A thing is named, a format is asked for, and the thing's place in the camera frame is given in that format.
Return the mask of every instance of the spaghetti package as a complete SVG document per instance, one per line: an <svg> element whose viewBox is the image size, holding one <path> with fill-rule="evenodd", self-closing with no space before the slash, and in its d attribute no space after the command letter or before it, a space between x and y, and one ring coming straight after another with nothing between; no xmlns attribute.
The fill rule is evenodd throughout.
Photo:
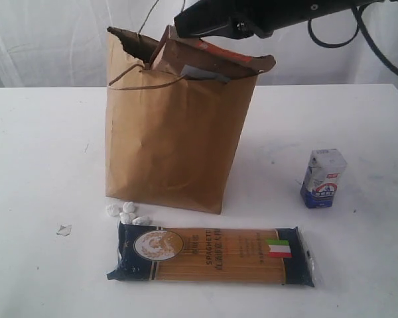
<svg viewBox="0 0 398 318"><path fill-rule="evenodd" d="M179 229L119 224L108 280L296 284L314 287L298 228Z"/></svg>

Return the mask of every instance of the white tabletop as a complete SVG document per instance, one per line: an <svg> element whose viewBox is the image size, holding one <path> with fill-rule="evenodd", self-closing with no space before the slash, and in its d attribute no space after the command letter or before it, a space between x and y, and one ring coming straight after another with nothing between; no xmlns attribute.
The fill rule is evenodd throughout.
<svg viewBox="0 0 398 318"><path fill-rule="evenodd" d="M0 89L0 317L398 317L398 91L257 87L221 215L142 205L172 227L299 226L317 288L107 281L104 88ZM312 149L348 162L334 206L307 209ZM67 237L60 225L72 225Z"/></svg>

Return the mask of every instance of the white curtain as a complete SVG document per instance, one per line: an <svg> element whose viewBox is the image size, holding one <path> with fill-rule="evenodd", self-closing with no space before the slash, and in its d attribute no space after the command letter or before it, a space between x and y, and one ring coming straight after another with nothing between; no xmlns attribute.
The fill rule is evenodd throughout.
<svg viewBox="0 0 398 318"><path fill-rule="evenodd" d="M0 87L104 86L106 28L138 30L155 0L0 0ZM195 0L187 1L186 6ZM160 0L143 33L156 39L182 7ZM376 3L364 14L377 45L398 67L398 3ZM316 19L316 35L342 42L356 23L350 11ZM277 66L261 85L393 83L398 77L373 55L359 35L349 46L315 45L302 23L271 38L209 38L244 54L275 56Z"/></svg>

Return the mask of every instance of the small blue and white carton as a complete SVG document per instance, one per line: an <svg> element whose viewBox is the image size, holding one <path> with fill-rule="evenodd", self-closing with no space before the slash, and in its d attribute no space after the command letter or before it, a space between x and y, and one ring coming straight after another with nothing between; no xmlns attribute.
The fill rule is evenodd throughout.
<svg viewBox="0 0 398 318"><path fill-rule="evenodd" d="M337 149L313 150L300 194L309 208L331 207L346 161Z"/></svg>

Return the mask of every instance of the gold circular logo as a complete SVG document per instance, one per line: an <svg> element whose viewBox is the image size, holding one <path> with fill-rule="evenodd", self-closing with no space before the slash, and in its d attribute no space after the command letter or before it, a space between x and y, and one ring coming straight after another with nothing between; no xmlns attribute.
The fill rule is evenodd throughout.
<svg viewBox="0 0 398 318"><path fill-rule="evenodd" d="M134 250L147 260L169 260L183 249L180 235L170 231L157 230L147 232L134 242Z"/></svg>

